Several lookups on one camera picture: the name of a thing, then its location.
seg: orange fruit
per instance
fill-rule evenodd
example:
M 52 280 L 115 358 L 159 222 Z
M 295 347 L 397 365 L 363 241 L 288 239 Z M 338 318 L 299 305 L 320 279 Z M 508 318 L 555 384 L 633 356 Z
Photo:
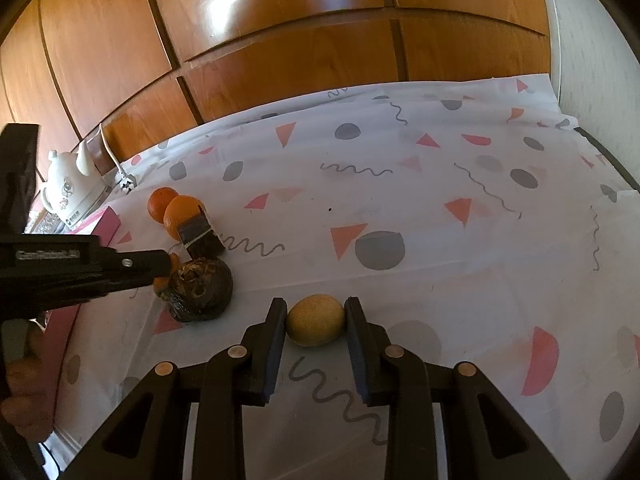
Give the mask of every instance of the orange fruit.
M 169 236 L 180 241 L 178 226 L 200 214 L 200 208 L 204 211 L 204 204 L 193 196 L 178 195 L 171 200 L 164 212 L 163 219 L 164 228 Z
M 156 189 L 146 203 L 146 210 L 149 211 L 149 216 L 161 224 L 166 207 L 177 196 L 178 192 L 171 187 L 159 187 Z
M 171 273 L 173 274 L 178 269 L 178 267 L 180 267 L 180 256 L 178 256 L 176 253 L 170 253 L 169 257 L 171 258 Z M 168 278 L 155 278 L 154 291 L 158 292 L 159 290 L 164 290 L 165 288 L 167 288 L 170 279 L 171 276 L 169 276 Z

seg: squiggly line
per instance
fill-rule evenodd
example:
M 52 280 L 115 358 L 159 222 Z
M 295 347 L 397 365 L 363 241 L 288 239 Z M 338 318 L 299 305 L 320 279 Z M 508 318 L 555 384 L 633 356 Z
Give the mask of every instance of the squiggly line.
M 337 171 L 338 173 L 342 173 L 343 171 L 347 171 L 349 168 L 353 168 L 353 173 L 355 173 L 355 174 L 364 173 L 367 170 L 369 170 L 373 176 L 380 176 L 380 175 L 382 175 L 384 173 L 387 173 L 387 172 L 393 174 L 393 170 L 382 170 L 382 171 L 380 171 L 380 173 L 376 173 L 371 168 L 365 168 L 364 170 L 358 171 L 353 164 L 345 166 L 344 168 L 340 168 L 340 166 L 338 164 L 331 164 L 330 166 L 325 166 L 324 162 L 322 164 L 320 164 L 320 169 L 321 170 L 330 170 L 331 168 L 335 168 L 335 171 Z
M 489 192 L 486 190 L 486 187 L 484 186 L 484 184 L 483 184 L 482 182 L 478 182 L 476 179 L 474 179 L 474 178 L 471 176 L 471 172 L 470 172 L 467 168 L 463 168 L 462 166 L 457 165 L 455 162 L 453 163 L 453 165 L 454 165 L 456 168 L 460 168 L 460 170 L 465 170 L 465 171 L 466 171 L 466 174 L 468 174 L 469 178 L 470 178 L 473 182 L 475 182 L 476 184 L 479 184 L 480 186 L 482 186 L 482 190 L 484 191 L 484 194 L 489 195 L 489 196 L 492 196 L 492 197 L 494 197 L 494 198 L 497 198 L 497 199 L 502 203 L 502 208 L 503 208 L 504 210 L 506 210 L 506 211 L 510 211 L 511 213 L 520 213 L 520 214 L 518 215 L 518 220 L 520 220 L 520 219 L 522 218 L 522 211 L 514 211 L 513 209 L 509 209 L 507 206 L 505 206 L 505 205 L 504 205 L 504 200 L 503 200 L 503 199 L 501 199 L 501 198 L 500 198 L 499 196 L 497 196 L 497 195 L 494 195 L 494 194 L 489 193 Z
M 598 221 L 596 220 L 596 218 L 598 217 L 598 213 L 596 213 L 596 216 L 593 217 L 593 222 L 594 224 L 596 224 L 596 228 L 593 230 L 593 241 L 594 243 L 597 245 L 598 241 L 596 240 L 596 233 L 600 230 L 600 225 L 598 224 Z M 593 251 L 593 259 L 596 262 L 596 268 L 593 270 L 600 270 L 600 263 L 598 262 L 598 259 L 596 258 L 596 253 L 600 250 L 600 246 L 598 245 L 596 247 L 596 249 Z
M 409 123 L 407 121 L 405 121 L 404 119 L 400 119 L 400 112 L 402 111 L 402 108 L 399 107 L 398 105 L 393 104 L 391 101 L 389 101 L 389 104 L 392 105 L 393 108 L 397 108 L 398 109 L 398 113 L 396 114 L 396 121 L 398 121 L 399 123 L 404 123 L 404 126 L 407 126 Z
M 257 244 L 255 244 L 251 249 L 249 248 L 249 238 L 243 238 L 242 240 L 240 240 L 235 246 L 234 244 L 236 243 L 236 237 L 235 236 L 228 236 L 226 237 L 224 240 L 222 240 L 222 244 L 227 248 L 227 250 L 229 251 L 235 251 L 240 245 L 242 245 L 244 243 L 244 249 L 242 249 L 245 253 L 250 253 L 251 251 L 253 251 L 254 249 L 260 247 L 260 256 L 261 257 L 265 257 L 265 256 L 269 256 L 271 253 L 273 253 L 273 251 L 275 251 L 277 248 L 282 249 L 283 251 L 286 251 L 285 247 L 283 244 L 277 244 L 271 251 L 265 253 L 264 252 L 264 244 L 262 242 L 258 242 Z
M 296 369 L 304 359 L 305 357 L 302 356 L 295 363 L 293 363 L 293 366 L 289 371 L 289 379 L 294 382 L 298 382 L 298 381 L 304 381 L 306 378 L 311 377 L 314 374 L 319 375 L 320 382 L 318 383 L 318 386 L 316 386 L 314 390 L 311 392 L 311 397 L 314 400 L 314 402 L 318 404 L 324 404 L 326 402 L 331 402 L 332 400 L 337 399 L 340 396 L 347 396 L 349 400 L 347 402 L 347 405 L 344 407 L 344 411 L 342 412 L 342 418 L 344 419 L 344 421 L 348 424 L 353 424 L 356 422 L 360 422 L 361 420 L 366 420 L 370 418 L 371 420 L 374 421 L 376 425 L 374 428 L 373 436 L 371 437 L 372 443 L 375 446 L 385 446 L 386 440 L 380 439 L 380 427 L 382 425 L 382 420 L 380 419 L 380 416 L 377 413 L 364 413 L 363 415 L 359 415 L 359 416 L 349 415 L 349 410 L 351 409 L 351 407 L 353 406 L 353 403 L 355 402 L 355 396 L 353 395 L 353 392 L 351 390 L 338 390 L 337 392 L 332 393 L 328 397 L 319 397 L 318 394 L 320 393 L 320 390 L 322 390 L 322 388 L 326 384 L 326 374 L 320 368 L 314 368 L 313 370 L 308 371 L 306 374 L 303 374 L 300 376 L 294 375 Z
M 338 97 L 340 95 L 340 90 L 342 90 L 343 92 L 346 92 L 348 89 L 349 89 L 348 87 L 347 88 L 337 88 L 335 90 L 329 90 L 326 94 L 327 94 L 327 97 L 329 99 L 331 99 L 331 96 Z

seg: silver screw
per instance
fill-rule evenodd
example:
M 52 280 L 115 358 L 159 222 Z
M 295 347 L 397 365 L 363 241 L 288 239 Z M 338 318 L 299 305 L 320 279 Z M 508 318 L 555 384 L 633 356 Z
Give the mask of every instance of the silver screw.
M 385 348 L 385 354 L 389 357 L 399 358 L 404 355 L 404 348 L 398 345 L 389 345 Z
M 458 365 L 458 373 L 465 377 L 473 377 L 478 369 L 471 363 L 460 363 Z
M 156 365 L 156 368 L 154 368 L 154 370 L 156 371 L 156 374 L 158 374 L 159 376 L 165 376 L 165 375 L 169 375 L 171 372 L 174 371 L 174 366 L 171 363 L 164 361 L 162 363 L 158 363 Z
M 242 345 L 235 345 L 227 350 L 226 353 L 228 353 L 229 357 L 232 357 L 233 359 L 239 359 L 246 355 L 247 349 Z

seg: finger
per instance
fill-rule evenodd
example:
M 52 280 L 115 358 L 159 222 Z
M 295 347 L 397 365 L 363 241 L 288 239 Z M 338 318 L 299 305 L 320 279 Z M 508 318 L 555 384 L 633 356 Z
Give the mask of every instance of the finger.
M 44 332 L 39 324 L 35 322 L 29 323 L 27 341 L 33 355 L 36 357 L 42 357 L 42 350 L 44 348 Z
M 53 433 L 53 428 L 47 424 L 36 423 L 28 426 L 17 426 L 15 431 L 29 442 L 44 442 Z
M 9 397 L 0 404 L 0 413 L 12 426 L 30 426 L 45 419 L 44 396 Z
M 14 396 L 28 396 L 43 391 L 42 362 L 37 357 L 25 357 L 6 367 L 6 382 Z

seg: tablecloth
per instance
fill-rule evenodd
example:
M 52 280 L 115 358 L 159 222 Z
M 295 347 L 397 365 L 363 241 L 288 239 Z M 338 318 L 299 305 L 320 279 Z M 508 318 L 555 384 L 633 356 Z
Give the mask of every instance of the tablecloth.
M 272 298 L 324 293 L 359 297 L 428 362 L 475 362 L 572 478 L 603 478 L 640 422 L 640 200 L 577 125 L 547 75 L 392 83 L 261 106 L 136 155 L 138 187 L 109 200 L 112 246 L 186 258 L 146 201 L 161 186 L 196 196 L 234 296 L 185 326 L 150 287 L 84 305 L 55 455 L 68 462 L 156 363 L 205 362 Z M 271 402 L 244 410 L 247 477 L 382 478 L 387 413 L 355 393 L 344 338 L 287 340 Z

